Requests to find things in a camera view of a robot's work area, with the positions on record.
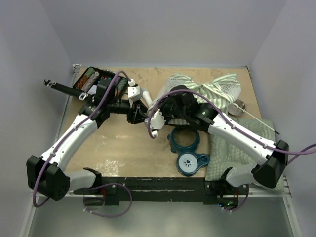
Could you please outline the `green striped pet tent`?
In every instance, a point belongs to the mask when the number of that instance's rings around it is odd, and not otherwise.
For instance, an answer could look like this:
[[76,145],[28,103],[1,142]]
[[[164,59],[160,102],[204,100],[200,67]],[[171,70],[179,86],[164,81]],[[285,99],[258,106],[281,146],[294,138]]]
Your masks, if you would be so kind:
[[206,97],[217,108],[225,113],[228,112],[228,106],[234,102],[241,93],[241,84],[237,80],[237,74],[226,74],[211,82],[197,83],[193,81],[192,77],[174,73],[166,80],[158,95],[150,104],[147,110],[147,115],[150,115],[154,105],[160,97],[180,85]]

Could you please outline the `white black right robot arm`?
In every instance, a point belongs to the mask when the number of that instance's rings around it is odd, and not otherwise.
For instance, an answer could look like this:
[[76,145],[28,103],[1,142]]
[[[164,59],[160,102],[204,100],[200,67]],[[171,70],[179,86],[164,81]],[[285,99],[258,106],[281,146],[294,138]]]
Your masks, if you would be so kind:
[[288,164],[289,144],[251,132],[216,108],[206,97],[202,96],[204,102],[200,103],[195,95],[185,86],[177,86],[158,100],[158,108],[167,121],[184,119],[190,128],[217,135],[253,159],[249,165],[226,169],[221,176],[221,191],[231,194],[237,187],[250,183],[275,188]]

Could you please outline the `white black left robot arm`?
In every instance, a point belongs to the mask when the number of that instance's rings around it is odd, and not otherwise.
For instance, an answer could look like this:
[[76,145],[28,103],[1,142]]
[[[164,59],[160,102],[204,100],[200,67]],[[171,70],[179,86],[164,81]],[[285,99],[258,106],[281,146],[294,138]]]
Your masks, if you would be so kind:
[[118,86],[110,81],[96,85],[94,95],[66,132],[41,156],[31,156],[26,163],[28,185],[37,193],[54,201],[61,200],[69,191],[86,188],[96,194],[102,189],[102,175],[91,169],[65,173],[70,160],[85,142],[110,117],[111,113],[124,114],[130,124],[142,123],[152,100],[147,90],[133,81],[126,84],[128,99],[116,96]]

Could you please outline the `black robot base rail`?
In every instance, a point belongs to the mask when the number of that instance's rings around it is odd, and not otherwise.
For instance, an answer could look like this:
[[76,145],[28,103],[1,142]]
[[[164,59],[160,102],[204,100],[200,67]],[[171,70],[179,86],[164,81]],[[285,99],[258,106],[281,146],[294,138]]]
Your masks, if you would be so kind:
[[120,201],[140,202],[202,202],[217,205],[220,196],[236,200],[247,194],[248,188],[222,187],[219,181],[206,181],[195,177],[102,177],[94,185],[108,184],[97,190],[87,188],[74,191],[76,195],[103,197],[105,205],[118,205]]

